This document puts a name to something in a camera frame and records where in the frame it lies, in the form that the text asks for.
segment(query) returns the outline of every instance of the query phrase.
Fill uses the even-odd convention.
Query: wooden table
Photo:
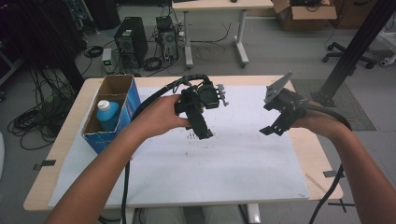
[[[199,11],[202,19],[209,16],[215,16],[212,17],[215,18],[213,19],[213,22],[218,22],[218,17],[224,16],[224,11],[240,10],[241,12],[239,16],[238,36],[235,37],[235,45],[238,49],[239,56],[241,57],[242,66],[244,67],[246,64],[248,64],[248,56],[242,44],[242,36],[244,33],[247,10],[252,8],[269,8],[272,6],[273,3],[271,2],[271,0],[240,0],[236,3],[232,3],[230,0],[197,0],[190,2],[173,3],[172,8],[175,11],[184,12],[184,50],[186,55],[186,66],[189,68],[193,66],[191,53],[191,38],[189,33],[189,12]]]
[[[270,85],[279,78],[280,76],[210,77],[215,84],[222,83],[226,86]],[[160,87],[175,79],[175,77],[137,77],[135,82],[138,87]],[[47,161],[56,160],[56,163],[53,166],[42,167],[24,202],[23,206],[26,210],[45,211],[51,209],[49,201],[63,166],[64,158],[74,142],[78,128],[102,81],[102,78],[91,78],[85,81],[47,157]],[[293,89],[290,83],[286,88]],[[332,170],[332,167],[314,134],[304,129],[291,129],[289,134],[309,189],[309,200],[319,200],[326,193],[333,180],[332,177],[325,177],[323,172]],[[342,196],[343,191],[338,186],[331,199],[340,199]]]

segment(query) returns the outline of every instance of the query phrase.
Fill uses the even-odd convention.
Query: white paper sheet
[[[157,90],[138,89],[142,101]],[[257,203],[309,197],[288,134],[259,132],[279,115],[263,108],[266,88],[228,86],[225,90],[230,104],[204,112],[213,137],[199,140],[192,130],[174,129],[148,139],[136,151],[128,204]],[[49,206],[60,200],[95,156],[79,131]],[[122,190],[123,173],[106,205],[120,205]]]

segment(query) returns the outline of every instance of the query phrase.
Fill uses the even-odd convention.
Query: gray floor
[[[120,15],[133,16],[141,11],[135,7],[121,7]],[[221,24],[193,25],[192,27],[194,29],[191,29],[191,36],[194,36],[196,40],[215,40],[224,37],[226,33]],[[111,41],[115,30],[103,31],[99,35],[88,35],[89,46],[104,45]],[[152,30],[152,26],[146,27],[148,35]],[[174,66],[154,76],[179,77],[197,73],[209,76],[283,75],[292,69],[295,72],[294,78],[326,79],[337,60],[330,59],[327,63],[321,61],[326,53],[325,42],[337,41],[347,45],[356,32],[355,30],[334,30],[330,24],[318,32],[283,32],[273,19],[252,18],[247,20],[243,40],[250,64],[242,68],[233,46],[233,34],[236,34],[236,30],[237,24],[233,24],[230,34],[218,45],[194,43],[195,58],[194,67],[191,70],[185,69],[184,58],[182,58]],[[149,48],[148,57],[151,57],[154,44],[150,43]],[[375,43],[368,52],[369,56],[379,61],[390,54],[391,52],[378,43]],[[89,59],[82,55],[76,58],[80,71],[84,71],[89,62]],[[152,74],[142,69],[136,72],[143,77]],[[94,59],[84,77],[104,75],[100,60]],[[396,64],[388,67],[377,65],[368,70],[364,68],[364,64],[359,63],[354,75],[347,78],[346,84],[377,129],[375,132],[356,132],[356,135],[392,184],[396,185],[396,163],[394,162],[396,119],[393,117],[396,114],[394,100]],[[20,69],[0,87],[0,90],[7,94],[7,99],[0,103],[0,132],[5,138],[6,145],[5,167],[0,180],[0,223],[42,223],[48,215],[47,212],[24,211],[23,202],[38,174],[33,167],[47,157],[50,147],[35,151],[23,150],[20,147],[20,138],[7,131],[7,126],[13,119],[35,105],[34,89],[35,86],[26,67]],[[33,146],[41,143],[39,139],[38,134],[31,134],[27,143]],[[336,169],[339,159],[332,144],[322,137],[319,141],[332,167]],[[345,193],[344,203],[353,203],[346,179],[341,180],[341,186]],[[262,203],[260,204],[262,223],[307,223],[316,204],[316,202]],[[198,213],[199,210],[196,208],[188,210],[189,223],[200,223]],[[119,211],[106,211],[105,215],[117,217]],[[326,204],[318,214],[317,223],[360,222],[354,207],[347,207],[344,212],[340,206]]]

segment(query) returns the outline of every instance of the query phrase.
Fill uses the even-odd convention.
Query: cardboard box
[[[115,101],[121,107],[119,122],[113,132],[104,132],[96,117],[97,104],[101,100]],[[82,137],[96,153],[101,153],[120,130],[131,122],[132,115],[139,105],[140,98],[133,76],[106,76],[93,100],[90,113],[82,128]]]
[[[285,31],[317,31],[335,20],[335,7],[324,0],[318,7],[292,7],[288,0],[273,0],[276,20]]]
[[[337,29],[359,29],[376,2],[376,0],[334,0],[337,19],[332,21],[332,25]]]

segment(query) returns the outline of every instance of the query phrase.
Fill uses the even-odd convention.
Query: office chair
[[[338,44],[338,43],[336,43],[336,42],[332,42],[332,44],[330,44],[330,45],[327,47],[327,50],[332,50],[332,49],[334,49],[334,48],[340,50],[341,52],[327,53],[326,56],[324,56],[324,58],[322,59],[322,61],[323,61],[324,63],[326,63],[327,61],[329,61],[329,58],[331,58],[331,57],[341,57],[341,56],[344,54],[344,51],[347,50],[346,48],[344,48],[343,46],[341,46],[340,44]],[[374,65],[376,64],[376,60],[373,60],[373,59],[370,59],[370,58],[367,58],[367,57],[364,57],[364,56],[361,56],[361,57],[360,57],[360,60],[361,60],[362,62],[367,63],[367,64],[366,64],[366,68],[367,68],[367,69],[372,69],[372,68],[374,67]]]

